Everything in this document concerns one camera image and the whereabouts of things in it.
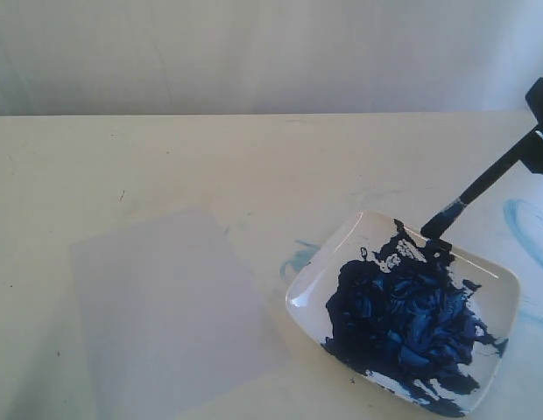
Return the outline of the black paintbrush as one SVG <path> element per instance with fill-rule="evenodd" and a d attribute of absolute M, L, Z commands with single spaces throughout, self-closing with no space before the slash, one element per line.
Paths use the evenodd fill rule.
<path fill-rule="evenodd" d="M 450 228 L 450 226 L 456 221 L 456 219 L 469 204 L 485 193 L 516 163 L 522 163 L 518 159 L 521 139 L 494 164 L 492 164 L 484 173 L 482 173 L 471 185 L 469 185 L 458 198 L 456 198 L 448 206 L 439 211 L 431 220 L 429 220 L 421 228 L 420 233 L 429 240 L 439 239 L 443 233 Z"/>

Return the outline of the white square paint plate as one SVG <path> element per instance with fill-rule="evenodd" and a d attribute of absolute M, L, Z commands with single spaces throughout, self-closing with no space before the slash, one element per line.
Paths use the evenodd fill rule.
<path fill-rule="evenodd" d="M 509 270 L 362 211 L 296 276 L 286 309 L 353 375 L 435 414 L 463 417 L 494 381 L 519 300 Z"/>

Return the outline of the white paper sheet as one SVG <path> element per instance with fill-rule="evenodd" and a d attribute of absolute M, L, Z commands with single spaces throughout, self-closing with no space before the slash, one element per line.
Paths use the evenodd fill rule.
<path fill-rule="evenodd" d="M 101 419 L 171 419 L 287 358 L 213 216 L 192 209 L 70 248 Z"/>

